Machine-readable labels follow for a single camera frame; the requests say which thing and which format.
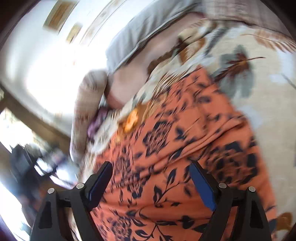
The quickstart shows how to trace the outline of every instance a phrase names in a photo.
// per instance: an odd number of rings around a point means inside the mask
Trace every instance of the plaid fabric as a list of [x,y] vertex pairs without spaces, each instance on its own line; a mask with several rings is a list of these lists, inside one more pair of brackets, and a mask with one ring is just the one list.
[[213,20],[236,20],[291,36],[285,25],[260,0],[203,0],[205,14]]

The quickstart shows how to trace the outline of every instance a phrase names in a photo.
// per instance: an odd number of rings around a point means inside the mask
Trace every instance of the wooden frame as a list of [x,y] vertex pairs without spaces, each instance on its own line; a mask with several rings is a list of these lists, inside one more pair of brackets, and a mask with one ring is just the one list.
[[8,108],[20,121],[27,125],[43,140],[50,145],[59,145],[59,148],[69,154],[70,138],[61,133],[54,127],[46,124],[37,116],[22,106],[7,90],[0,84],[0,88],[4,91],[4,98],[0,101],[0,112]]

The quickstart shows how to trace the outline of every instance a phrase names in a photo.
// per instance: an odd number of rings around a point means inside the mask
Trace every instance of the folded orange garment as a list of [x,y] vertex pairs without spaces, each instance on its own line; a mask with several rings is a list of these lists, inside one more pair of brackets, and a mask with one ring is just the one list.
[[[254,186],[274,229],[275,198],[250,125],[203,68],[154,96],[148,112],[120,142],[118,131],[97,157],[95,171],[104,161],[114,169],[92,212],[105,240],[198,240],[212,213],[189,176],[192,160],[218,182]],[[233,208],[224,240],[235,213]]]

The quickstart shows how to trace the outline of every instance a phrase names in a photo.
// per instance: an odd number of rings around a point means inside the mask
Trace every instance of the purple object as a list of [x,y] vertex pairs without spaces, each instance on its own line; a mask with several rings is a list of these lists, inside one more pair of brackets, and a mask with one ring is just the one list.
[[98,113],[90,123],[87,129],[87,136],[90,139],[93,139],[95,134],[97,133],[98,129],[102,125],[103,121],[106,119],[108,114],[108,108],[106,106],[102,106],[99,108]]

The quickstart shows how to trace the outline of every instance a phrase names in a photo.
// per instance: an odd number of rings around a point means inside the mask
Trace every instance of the white wall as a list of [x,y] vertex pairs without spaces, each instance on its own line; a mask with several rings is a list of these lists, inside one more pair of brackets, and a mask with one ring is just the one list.
[[[90,69],[106,66],[111,39],[152,0],[127,0],[108,19],[89,47],[83,34],[110,0],[80,0],[59,34],[43,28],[56,0],[40,1],[14,28],[0,51],[0,81],[26,108],[70,135],[77,88]],[[83,28],[66,38],[75,23]]]

